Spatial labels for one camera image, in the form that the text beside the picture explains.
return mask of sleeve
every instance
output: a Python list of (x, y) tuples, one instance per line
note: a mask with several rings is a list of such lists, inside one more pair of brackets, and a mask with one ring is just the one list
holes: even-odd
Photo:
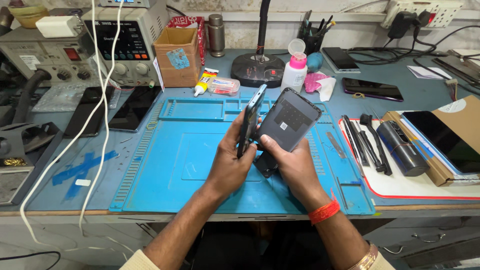
[(153, 262), (139, 249), (120, 268), (120, 270), (160, 270)]
[(379, 252), (377, 255), (377, 259), (375, 259), (375, 262), (373, 262), (369, 270), (395, 270), (395, 268), (393, 268)]

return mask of purple phone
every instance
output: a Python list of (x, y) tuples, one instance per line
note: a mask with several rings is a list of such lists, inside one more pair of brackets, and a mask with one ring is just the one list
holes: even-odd
[(362, 93), (367, 97), (381, 98), (402, 102), (403, 97), (398, 87), (382, 83), (374, 83), (359, 79), (343, 78), (343, 91), (348, 94)]

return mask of drawer handle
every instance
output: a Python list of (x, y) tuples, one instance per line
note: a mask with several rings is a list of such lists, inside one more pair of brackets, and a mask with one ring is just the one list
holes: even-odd
[(383, 248), (385, 251), (387, 251), (387, 252), (390, 253), (390, 254), (398, 254), (398, 253), (402, 252), (402, 250), (403, 250), (404, 247), (405, 247), (405, 246), (401, 245), (401, 246), (400, 246), (400, 249), (399, 249), (397, 252), (393, 252), (393, 251), (391, 251), (391, 250), (388, 250), (388, 248), (386, 248), (386, 247), (384, 247), (384, 246), (379, 246), (379, 248)]
[(440, 227), (438, 228), (439, 230), (441, 231), (449, 231), (449, 230), (456, 230), (456, 229), (460, 229), (460, 228), (463, 228), (463, 226), (465, 226), (465, 223), (467, 222), (467, 220), (471, 219), (472, 217), (460, 217), (460, 225), (458, 226), (451, 226), (451, 227)]
[(412, 237), (415, 237), (424, 243), (436, 243), (436, 242), (440, 242), (440, 240), (445, 236), (445, 234), (439, 234), (437, 236), (438, 236), (438, 240), (428, 241), (428, 240), (423, 240), (418, 234), (412, 235)]

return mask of hand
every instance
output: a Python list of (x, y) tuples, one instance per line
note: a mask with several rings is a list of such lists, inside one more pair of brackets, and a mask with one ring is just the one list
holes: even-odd
[(262, 135), (260, 142), (275, 158), (283, 180), (309, 213), (332, 201), (318, 180), (307, 139), (303, 138), (291, 153), (268, 135)]
[(239, 159), (237, 158), (237, 143), (240, 140), (240, 129), (243, 123), (245, 110), (232, 122), (225, 136), (218, 144), (212, 168), (205, 181), (204, 187), (213, 191), (213, 194), (226, 199), (237, 190), (247, 178), (257, 153), (256, 144), (250, 144)]

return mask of black graphite sticker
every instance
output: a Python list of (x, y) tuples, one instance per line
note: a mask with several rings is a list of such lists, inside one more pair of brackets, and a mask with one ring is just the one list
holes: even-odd
[(285, 125), (288, 125), (293, 130), (297, 131), (302, 124), (310, 125), (312, 123), (312, 119), (308, 118), (295, 108), (290, 102), (286, 99), (282, 101), (282, 109), (275, 117), (275, 123), (281, 125), (280, 127), (285, 130), (287, 128)]

